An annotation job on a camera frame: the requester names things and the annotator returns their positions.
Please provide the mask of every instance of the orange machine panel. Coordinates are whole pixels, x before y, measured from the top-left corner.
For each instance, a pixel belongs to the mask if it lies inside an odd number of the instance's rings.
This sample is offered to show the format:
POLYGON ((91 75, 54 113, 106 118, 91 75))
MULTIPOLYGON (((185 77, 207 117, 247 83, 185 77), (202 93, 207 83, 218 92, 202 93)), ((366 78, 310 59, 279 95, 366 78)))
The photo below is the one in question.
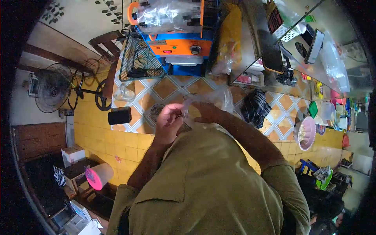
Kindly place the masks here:
POLYGON ((195 39, 166 39, 148 41, 150 48, 154 54, 160 56, 166 55, 187 55, 193 56, 190 49, 191 46, 201 47, 201 51, 197 56, 209 56, 212 41, 195 40, 195 39))

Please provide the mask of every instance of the fan guard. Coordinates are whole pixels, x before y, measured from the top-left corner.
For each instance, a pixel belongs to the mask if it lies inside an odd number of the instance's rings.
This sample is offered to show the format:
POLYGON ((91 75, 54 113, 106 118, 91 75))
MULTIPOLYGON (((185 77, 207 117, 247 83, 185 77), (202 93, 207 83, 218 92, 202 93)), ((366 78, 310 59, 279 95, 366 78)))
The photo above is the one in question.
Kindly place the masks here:
POLYGON ((59 109, 69 96, 73 77, 70 69, 61 64, 53 64, 34 75, 38 78, 35 102, 40 111, 51 113, 59 109))

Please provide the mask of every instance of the yellow package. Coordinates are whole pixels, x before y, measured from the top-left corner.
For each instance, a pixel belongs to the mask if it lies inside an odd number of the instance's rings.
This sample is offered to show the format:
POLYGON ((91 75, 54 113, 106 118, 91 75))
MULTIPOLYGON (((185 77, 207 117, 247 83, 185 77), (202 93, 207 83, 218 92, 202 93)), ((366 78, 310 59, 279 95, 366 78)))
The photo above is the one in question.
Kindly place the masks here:
POLYGON ((237 5, 227 3, 229 14, 220 29, 218 57, 212 73, 230 74, 232 68, 240 63, 241 11, 237 5))

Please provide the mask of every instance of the hand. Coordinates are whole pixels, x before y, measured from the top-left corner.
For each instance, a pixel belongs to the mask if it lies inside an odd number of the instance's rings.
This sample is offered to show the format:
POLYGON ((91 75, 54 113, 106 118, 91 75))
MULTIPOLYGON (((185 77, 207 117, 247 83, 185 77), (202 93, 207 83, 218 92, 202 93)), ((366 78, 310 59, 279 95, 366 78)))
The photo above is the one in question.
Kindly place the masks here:
POLYGON ((169 104, 162 109, 157 117, 154 144, 169 145, 174 142, 176 133, 183 124, 182 108, 182 104, 169 104))
POLYGON ((224 119, 224 111, 217 108, 212 103, 193 102, 192 105, 201 113, 201 117, 194 119, 195 122, 220 123, 220 121, 224 119))

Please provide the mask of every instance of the cardboard box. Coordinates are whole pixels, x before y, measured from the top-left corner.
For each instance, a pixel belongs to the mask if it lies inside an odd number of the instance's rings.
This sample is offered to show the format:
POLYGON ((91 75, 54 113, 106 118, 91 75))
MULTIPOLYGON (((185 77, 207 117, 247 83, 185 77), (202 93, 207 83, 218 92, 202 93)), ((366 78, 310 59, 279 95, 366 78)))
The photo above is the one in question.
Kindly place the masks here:
POLYGON ((65 167, 69 167, 72 163, 85 158, 85 150, 77 144, 69 148, 61 149, 61 154, 63 155, 65 167))

